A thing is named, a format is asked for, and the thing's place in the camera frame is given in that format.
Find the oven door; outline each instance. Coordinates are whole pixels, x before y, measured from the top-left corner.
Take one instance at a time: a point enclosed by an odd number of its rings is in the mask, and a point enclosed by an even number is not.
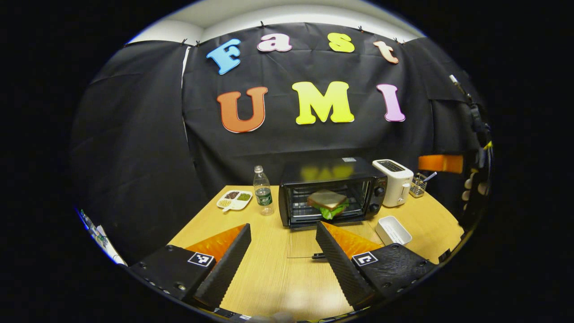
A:
[[[349,206],[332,220],[326,220],[319,210],[307,205],[307,198],[314,192],[326,189],[345,195]],[[318,221],[350,222],[364,220],[373,191],[373,178],[339,180],[299,184],[286,187],[286,207],[292,228],[313,226]]]

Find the sandwich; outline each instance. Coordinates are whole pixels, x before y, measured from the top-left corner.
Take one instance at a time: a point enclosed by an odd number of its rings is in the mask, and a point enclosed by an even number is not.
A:
[[[331,220],[345,211],[345,208],[349,206],[349,199],[333,191],[319,190],[309,195],[307,204],[319,210],[325,219]]]

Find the ceiling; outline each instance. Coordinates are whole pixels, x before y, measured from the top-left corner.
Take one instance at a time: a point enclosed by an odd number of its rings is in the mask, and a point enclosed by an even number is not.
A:
[[[387,21],[419,37],[424,36],[418,29],[393,16],[388,11],[363,0],[203,0],[168,15],[164,19],[183,21],[201,28],[209,28],[241,14],[284,5],[339,7]]]

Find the lettuce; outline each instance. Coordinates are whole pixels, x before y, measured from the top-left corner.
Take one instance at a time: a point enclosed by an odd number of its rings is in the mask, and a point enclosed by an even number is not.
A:
[[[321,212],[321,215],[327,219],[327,220],[331,220],[333,219],[334,216],[336,216],[337,214],[341,213],[343,210],[345,210],[345,208],[349,206],[349,200],[346,199],[341,205],[339,205],[338,207],[336,207],[335,209],[333,209],[333,211],[326,209],[324,207],[320,207],[318,205],[313,205],[313,207],[315,209],[319,209],[319,211]]]

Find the wooden table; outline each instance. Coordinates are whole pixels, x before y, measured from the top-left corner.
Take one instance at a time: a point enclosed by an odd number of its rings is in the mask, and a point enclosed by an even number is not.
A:
[[[241,211],[223,213],[216,206],[228,190],[253,190],[250,186],[226,186],[170,241],[186,248],[224,230],[249,223],[251,244],[231,282],[221,308],[254,316],[289,311],[296,320],[317,320],[353,311],[335,274],[325,261],[312,260],[321,252],[316,229],[291,230],[283,227],[277,209],[270,216],[258,213],[254,198]],[[278,186],[272,186],[278,201]],[[341,226],[383,245],[375,233],[377,221],[394,216],[413,236],[405,246],[437,264],[439,256],[460,242],[463,229],[447,209],[432,196],[409,196],[407,203],[382,207],[377,215],[359,224]]]

